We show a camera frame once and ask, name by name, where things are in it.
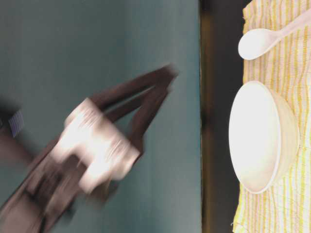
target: spoon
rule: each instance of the spoon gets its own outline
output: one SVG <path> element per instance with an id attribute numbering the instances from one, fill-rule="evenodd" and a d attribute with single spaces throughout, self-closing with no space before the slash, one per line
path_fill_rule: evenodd
<path id="1" fill-rule="evenodd" d="M 311 9 L 308 9 L 279 31 L 257 28 L 248 31 L 239 42 L 239 54 L 245 60 L 253 60 L 273 48 L 281 39 L 297 29 L 311 24 Z"/>

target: teal wall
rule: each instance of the teal wall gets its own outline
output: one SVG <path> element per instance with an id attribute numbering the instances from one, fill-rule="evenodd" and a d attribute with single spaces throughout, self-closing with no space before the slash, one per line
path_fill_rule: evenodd
<path id="1" fill-rule="evenodd" d="M 0 49 L 0 96 L 22 105 L 35 151 L 85 97 L 174 63 L 146 153 L 116 196 L 99 210 L 82 204 L 53 232 L 201 232 L 198 1 L 2 1 Z M 24 174 L 1 166 L 0 201 Z"/>

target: bowl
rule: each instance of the bowl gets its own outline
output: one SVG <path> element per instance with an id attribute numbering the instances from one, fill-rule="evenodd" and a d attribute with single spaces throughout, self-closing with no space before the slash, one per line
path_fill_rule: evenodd
<path id="1" fill-rule="evenodd" d="M 234 98 L 229 122 L 232 165 L 240 183 L 259 194 L 278 182 L 294 163 L 299 127 L 284 98 L 258 81 Z"/>

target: yellow striped cloth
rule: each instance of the yellow striped cloth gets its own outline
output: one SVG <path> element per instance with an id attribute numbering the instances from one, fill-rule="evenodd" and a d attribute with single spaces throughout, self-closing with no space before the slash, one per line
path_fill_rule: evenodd
<path id="1" fill-rule="evenodd" d="M 243 33 L 282 29 L 310 4 L 311 0 L 253 0 L 243 10 Z M 311 233 L 310 55 L 311 25 L 287 36 L 264 56 L 244 61 L 244 83 L 260 81 L 289 103 L 299 123 L 300 148 L 291 169 L 266 192 L 250 194 L 240 185 L 235 233 Z"/>

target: blurred object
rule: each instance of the blurred object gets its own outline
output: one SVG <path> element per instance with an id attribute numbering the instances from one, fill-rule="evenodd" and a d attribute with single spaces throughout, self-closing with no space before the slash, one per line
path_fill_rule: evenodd
<path id="1" fill-rule="evenodd" d="M 121 180 L 130 171 L 138 150 L 90 99 L 75 108 L 66 123 L 50 156 L 63 163 L 75 154 L 88 167 L 79 181 L 85 193 L 91 193 L 103 182 Z"/>
<path id="2" fill-rule="evenodd" d="M 20 110 L 14 112 L 14 107 L 0 106 L 0 158 L 2 162 L 28 165 L 33 156 L 14 139 L 24 127 L 23 116 Z"/>
<path id="3" fill-rule="evenodd" d="M 111 122 L 138 109 L 131 122 L 128 140 L 139 151 L 143 150 L 143 135 L 165 100 L 168 87 L 177 76 L 171 66 L 139 76 L 110 90 L 90 97 Z M 120 101 L 128 102 L 110 109 Z M 1 209 L 2 231 L 4 233 L 45 233 L 59 220 L 73 204 L 78 195 L 85 195 L 79 181 L 87 169 L 76 155 L 71 155 L 62 164 L 49 156 L 57 144 L 57 137 L 51 141 L 31 164 L 31 172 Z M 96 188 L 90 196 L 106 201 L 109 183 Z"/>

